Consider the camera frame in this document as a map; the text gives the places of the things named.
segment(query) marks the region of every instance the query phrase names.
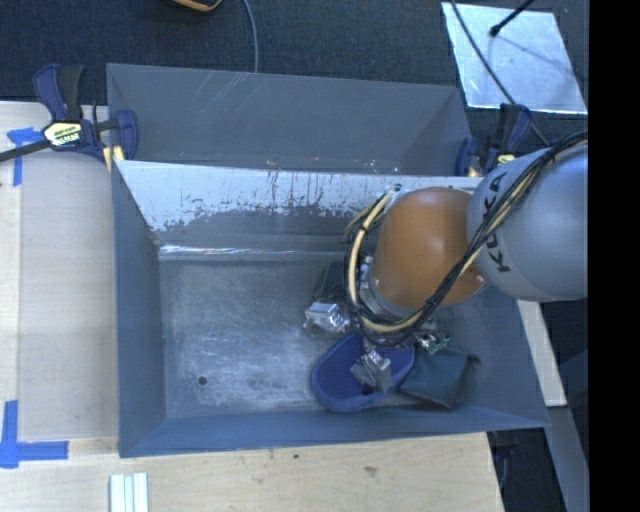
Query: black carpet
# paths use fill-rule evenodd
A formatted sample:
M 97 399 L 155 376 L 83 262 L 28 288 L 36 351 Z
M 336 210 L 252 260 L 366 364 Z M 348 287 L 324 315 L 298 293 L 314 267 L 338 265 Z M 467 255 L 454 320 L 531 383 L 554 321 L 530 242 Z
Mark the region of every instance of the black carpet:
M 249 0 L 258 34 L 259 71 L 459 85 L 441 3 L 434 0 Z M 518 0 L 467 2 L 516 8 Z M 41 67 L 83 64 L 84 104 L 107 103 L 105 64 L 251 71 L 254 46 L 242 0 L 199 15 L 161 0 L 0 0 L 0 99 L 34 101 Z M 589 104 L 589 1 L 539 0 L 555 14 L 585 103 Z M 475 136 L 493 134 L 496 111 L 467 112 Z M 536 114 L 550 140 L 586 128 L 584 116 Z M 530 136 L 522 152 L 540 149 Z M 587 301 L 544 305 L 559 364 L 587 347 Z M 588 401 L 574 408 L 588 456 Z M 507 512 L 564 511 L 542 431 L 490 435 L 504 477 Z

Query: clamp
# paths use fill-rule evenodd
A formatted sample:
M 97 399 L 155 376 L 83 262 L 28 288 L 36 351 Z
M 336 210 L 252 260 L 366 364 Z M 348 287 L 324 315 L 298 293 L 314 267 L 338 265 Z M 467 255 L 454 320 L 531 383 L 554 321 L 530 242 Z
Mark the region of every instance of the clamp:
M 111 148 L 102 142 L 100 133 L 112 129 L 119 131 L 118 152 L 126 159 L 134 157 L 138 148 L 138 124 L 132 110 L 118 110 L 115 117 L 99 123 L 94 105 L 93 122 L 83 118 L 78 101 L 83 71 L 82 65 L 49 64 L 35 74 L 33 86 L 38 100 L 51 114 L 51 123 L 41 130 L 42 140 L 0 153 L 0 162 L 49 148 L 93 157 L 110 169 Z

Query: blue tape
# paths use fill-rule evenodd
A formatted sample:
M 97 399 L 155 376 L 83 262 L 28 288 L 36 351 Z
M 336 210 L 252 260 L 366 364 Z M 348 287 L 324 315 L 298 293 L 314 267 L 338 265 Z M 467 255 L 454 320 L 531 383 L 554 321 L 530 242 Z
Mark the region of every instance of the blue tape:
M 68 459 L 69 441 L 42 443 L 18 442 L 18 401 L 5 402 L 2 440 L 0 441 L 0 468 L 15 469 L 27 460 Z
M 7 132 L 7 137 L 11 139 L 16 147 L 20 147 L 23 144 L 31 144 L 32 142 L 40 142 L 44 140 L 42 133 L 33 128 L 20 128 L 18 130 L 10 130 Z M 22 183 L 22 157 L 19 156 L 15 159 L 13 164 L 13 186 L 17 187 Z

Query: wire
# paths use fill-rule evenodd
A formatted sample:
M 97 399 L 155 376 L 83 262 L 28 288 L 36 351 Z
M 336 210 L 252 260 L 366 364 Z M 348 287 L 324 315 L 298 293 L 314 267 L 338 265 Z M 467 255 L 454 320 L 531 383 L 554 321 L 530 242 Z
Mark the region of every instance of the wire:
M 531 162 L 507 188 L 504 195 L 496 200 L 489 212 L 484 216 L 480 226 L 478 226 L 474 235 L 471 237 L 465 253 L 445 276 L 433 295 L 425 301 L 424 306 L 398 322 L 381 322 L 375 318 L 375 315 L 368 311 L 366 306 L 358 303 L 356 267 L 360 246 L 364 236 L 369 232 L 370 226 L 383 215 L 384 207 L 391 200 L 392 193 L 388 192 L 374 203 L 374 205 L 365 209 L 364 211 L 368 213 L 358 228 L 355 240 L 348 253 L 347 268 L 347 300 L 359 321 L 358 328 L 361 334 L 372 344 L 381 348 L 395 347 L 413 334 L 416 326 L 421 325 L 425 319 L 428 319 L 434 313 L 458 277 L 471 266 L 476 256 L 483 249 L 486 241 L 522 205 L 523 201 L 529 195 L 529 192 L 542 177 L 542 171 L 567 151 L 586 144 L 587 140 L 588 132 L 586 131 L 569 135 Z M 372 334 L 371 332 L 367 332 L 367 330 L 374 331 L 383 336 Z
M 253 72 L 258 72 L 258 64 L 260 62 L 260 53 L 258 51 L 258 31 L 256 30 L 256 22 L 253 19 L 253 12 L 251 12 L 251 6 L 249 5 L 248 0 L 242 0 L 244 7 L 247 11 L 247 16 L 249 16 L 249 21 L 251 22 L 251 33 L 253 36 Z
M 467 39 L 469 39 L 469 42 L 471 43 L 471 46 L 473 46 L 473 49 L 478 54 L 478 57 L 480 58 L 480 61 L 482 62 L 482 64 L 486 68 L 487 72 L 489 73 L 489 75 L 491 75 L 491 78 L 493 78 L 493 81 L 496 83 L 498 88 L 502 91 L 502 94 L 504 94 L 505 97 L 509 100 L 509 103 L 511 103 L 512 105 L 517 105 L 518 103 L 516 102 L 516 100 L 513 98 L 513 96 L 511 96 L 511 94 L 509 94 L 509 91 L 507 91 L 507 89 L 504 86 L 504 84 L 500 81 L 500 79 L 495 74 L 493 69 L 491 69 L 491 66 L 487 62 L 487 59 L 485 59 L 484 55 L 482 55 L 482 52 L 480 51 L 480 48 L 478 47 L 475 39 L 473 39 L 473 36 L 471 35 L 471 32 L 469 31 L 469 27 L 467 27 L 467 24 L 462 19 L 462 15 L 460 14 L 460 11 L 458 10 L 458 4 L 456 4 L 455 0 L 450 0 L 450 1 L 451 1 L 451 7 L 453 7 L 453 11 L 456 14 L 456 18 L 458 18 L 458 21 L 460 22 L 460 26 L 462 27 L 462 30 L 464 30 L 464 33 L 466 34 Z M 531 129 L 533 130 L 533 133 L 536 134 L 536 136 L 540 139 L 540 141 L 546 147 L 550 146 L 549 141 L 547 141 L 546 137 L 538 129 L 538 127 L 536 126 L 536 124 L 535 124 L 535 122 L 533 120 L 531 121 Z

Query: dark fabric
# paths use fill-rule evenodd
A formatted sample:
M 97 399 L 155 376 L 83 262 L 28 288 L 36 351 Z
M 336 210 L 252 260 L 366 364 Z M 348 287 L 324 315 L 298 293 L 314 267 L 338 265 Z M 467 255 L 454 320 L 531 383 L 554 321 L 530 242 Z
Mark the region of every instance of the dark fabric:
M 469 355 L 455 347 L 445 347 L 435 354 L 418 350 L 413 369 L 398 390 L 450 409 L 455 406 L 468 366 Z

